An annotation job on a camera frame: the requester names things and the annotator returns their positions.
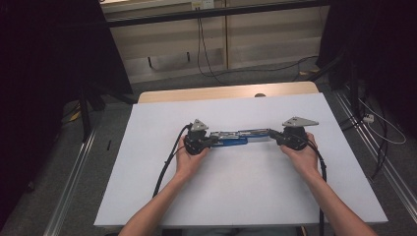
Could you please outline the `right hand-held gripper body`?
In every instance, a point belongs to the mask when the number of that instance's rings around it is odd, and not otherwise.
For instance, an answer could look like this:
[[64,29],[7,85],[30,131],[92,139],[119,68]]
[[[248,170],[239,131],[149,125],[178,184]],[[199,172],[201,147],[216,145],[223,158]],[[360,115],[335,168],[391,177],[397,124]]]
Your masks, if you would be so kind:
[[307,126],[317,126],[318,121],[294,116],[282,123],[283,144],[294,150],[301,150],[307,146],[308,138],[305,131]]

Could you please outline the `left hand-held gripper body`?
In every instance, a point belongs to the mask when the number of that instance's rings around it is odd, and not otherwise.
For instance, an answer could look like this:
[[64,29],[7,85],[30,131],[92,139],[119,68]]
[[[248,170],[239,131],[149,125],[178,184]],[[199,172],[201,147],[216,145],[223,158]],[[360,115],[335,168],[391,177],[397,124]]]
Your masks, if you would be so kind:
[[209,127],[199,119],[196,119],[188,128],[188,133],[184,138],[186,151],[191,155],[200,154],[205,148],[205,141]]

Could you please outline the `blue stapler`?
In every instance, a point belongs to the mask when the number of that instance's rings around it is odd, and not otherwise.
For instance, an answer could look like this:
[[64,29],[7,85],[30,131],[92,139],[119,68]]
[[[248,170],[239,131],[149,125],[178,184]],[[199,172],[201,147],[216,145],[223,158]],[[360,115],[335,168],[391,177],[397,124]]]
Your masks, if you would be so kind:
[[234,132],[211,132],[209,135],[218,136],[216,147],[241,146],[248,143],[268,142],[268,129],[241,130]]

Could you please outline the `person's left hand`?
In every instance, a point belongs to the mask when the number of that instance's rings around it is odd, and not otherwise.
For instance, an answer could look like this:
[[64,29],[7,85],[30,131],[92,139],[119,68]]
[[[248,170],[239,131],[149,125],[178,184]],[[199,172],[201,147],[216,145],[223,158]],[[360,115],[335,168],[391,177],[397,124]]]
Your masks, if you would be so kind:
[[185,149],[184,138],[181,137],[176,151],[175,177],[181,180],[189,180],[197,172],[201,162],[208,153],[209,148],[206,147],[199,154],[189,154]]

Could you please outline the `person's right hand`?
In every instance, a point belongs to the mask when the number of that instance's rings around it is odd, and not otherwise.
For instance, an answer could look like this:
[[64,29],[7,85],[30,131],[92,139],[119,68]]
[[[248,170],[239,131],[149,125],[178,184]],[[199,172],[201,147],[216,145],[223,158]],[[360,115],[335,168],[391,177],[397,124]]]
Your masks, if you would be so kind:
[[294,150],[287,146],[280,147],[282,152],[290,158],[293,167],[305,181],[321,176],[318,170],[318,155],[315,152],[315,138],[311,133],[308,133],[307,137],[311,144],[301,150]]

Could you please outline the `wooden table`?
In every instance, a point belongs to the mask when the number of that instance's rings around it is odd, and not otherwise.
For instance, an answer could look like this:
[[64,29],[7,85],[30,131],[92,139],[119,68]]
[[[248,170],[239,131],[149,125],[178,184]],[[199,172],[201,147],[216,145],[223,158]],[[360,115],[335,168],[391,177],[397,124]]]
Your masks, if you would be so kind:
[[139,96],[138,103],[255,97],[256,93],[263,93],[266,96],[282,96],[318,92],[319,90],[313,82],[275,83],[214,88],[184,88],[146,91]]

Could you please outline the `white table board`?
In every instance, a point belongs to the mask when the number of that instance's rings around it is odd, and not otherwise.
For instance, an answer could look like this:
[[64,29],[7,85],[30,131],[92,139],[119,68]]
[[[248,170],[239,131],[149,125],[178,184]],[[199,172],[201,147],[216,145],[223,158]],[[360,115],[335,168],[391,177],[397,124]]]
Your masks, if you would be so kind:
[[[164,164],[180,130],[196,119],[213,131],[271,128],[294,116],[310,128],[328,184],[364,221],[387,217],[320,93],[136,104],[99,207],[95,226],[124,225],[175,172]],[[319,207],[273,141],[215,147],[161,220],[163,227],[316,224]]]

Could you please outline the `black metal stand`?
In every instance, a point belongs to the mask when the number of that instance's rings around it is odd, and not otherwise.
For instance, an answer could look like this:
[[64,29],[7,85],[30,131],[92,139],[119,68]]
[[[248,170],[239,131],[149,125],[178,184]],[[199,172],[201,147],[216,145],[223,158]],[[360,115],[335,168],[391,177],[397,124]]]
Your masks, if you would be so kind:
[[357,65],[352,60],[350,54],[346,50],[339,52],[334,59],[324,65],[316,74],[308,78],[309,82],[315,82],[322,76],[336,71],[346,72],[346,81],[349,91],[350,107],[354,117],[362,118],[359,107],[359,80],[357,75]]
[[94,111],[103,111],[105,102],[101,97],[103,94],[108,94],[117,100],[126,104],[135,104],[137,101],[123,93],[116,92],[110,88],[102,86],[94,82],[82,83],[79,92],[79,104],[81,109],[81,117],[83,122],[83,142],[85,143],[92,133],[91,122],[89,118],[89,107]]

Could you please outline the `person's grey clothing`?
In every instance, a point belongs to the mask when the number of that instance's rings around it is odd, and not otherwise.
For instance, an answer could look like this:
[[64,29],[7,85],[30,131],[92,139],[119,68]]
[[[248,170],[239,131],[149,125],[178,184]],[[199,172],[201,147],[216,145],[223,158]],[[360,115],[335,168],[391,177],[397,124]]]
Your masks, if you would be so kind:
[[161,236],[308,236],[303,226],[266,228],[164,229]]

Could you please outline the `black curtain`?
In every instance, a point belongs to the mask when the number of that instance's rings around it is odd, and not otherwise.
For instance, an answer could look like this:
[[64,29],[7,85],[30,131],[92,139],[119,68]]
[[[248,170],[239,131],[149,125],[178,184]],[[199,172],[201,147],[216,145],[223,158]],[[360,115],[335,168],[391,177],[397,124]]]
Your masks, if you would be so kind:
[[417,139],[417,0],[330,0],[319,59],[342,61],[333,80],[357,76]]
[[131,92],[101,0],[0,0],[0,230],[43,165],[66,103]]

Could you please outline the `black horizontal metal bar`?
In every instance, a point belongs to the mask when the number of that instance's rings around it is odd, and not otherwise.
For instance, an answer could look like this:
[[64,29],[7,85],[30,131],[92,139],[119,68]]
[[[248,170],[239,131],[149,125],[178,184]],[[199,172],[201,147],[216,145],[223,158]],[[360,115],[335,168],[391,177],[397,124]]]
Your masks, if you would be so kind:
[[290,0],[280,3],[256,4],[238,7],[225,7],[209,10],[194,10],[183,13],[169,13],[147,17],[130,17],[124,19],[108,20],[106,28],[120,28],[156,23],[177,22],[213,17],[255,14],[272,11],[296,10],[314,7],[329,6],[331,0]]

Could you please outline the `aluminium floor rail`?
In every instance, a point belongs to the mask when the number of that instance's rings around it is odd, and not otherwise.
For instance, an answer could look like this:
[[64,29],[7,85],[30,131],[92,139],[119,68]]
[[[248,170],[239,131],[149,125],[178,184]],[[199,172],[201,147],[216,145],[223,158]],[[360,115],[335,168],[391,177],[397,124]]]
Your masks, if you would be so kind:
[[85,163],[89,157],[89,152],[93,145],[95,134],[96,129],[93,129],[83,141],[75,164],[70,172],[59,201],[52,212],[43,236],[59,236],[84,170]]
[[[414,166],[411,160],[405,160],[406,154],[400,154],[402,150],[412,148],[413,140],[408,138],[398,125],[389,121],[380,106],[373,107],[371,103],[360,99],[359,107],[362,118],[353,116],[349,95],[346,91],[336,91],[336,100],[346,117],[339,122],[341,130],[355,131],[361,138],[361,142],[369,150],[371,157],[376,161],[368,179],[374,183],[380,173],[383,173],[404,207],[417,223],[417,191],[404,178],[405,171],[394,165],[393,161],[398,160],[406,167]],[[365,123],[363,117],[372,114],[375,118],[373,123]]]

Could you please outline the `white wall outlet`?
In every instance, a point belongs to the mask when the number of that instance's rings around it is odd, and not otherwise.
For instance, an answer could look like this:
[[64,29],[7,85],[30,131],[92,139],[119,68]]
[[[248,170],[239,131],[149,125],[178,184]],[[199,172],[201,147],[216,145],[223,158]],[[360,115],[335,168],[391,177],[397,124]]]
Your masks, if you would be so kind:
[[192,0],[191,6],[193,10],[213,9],[214,0]]

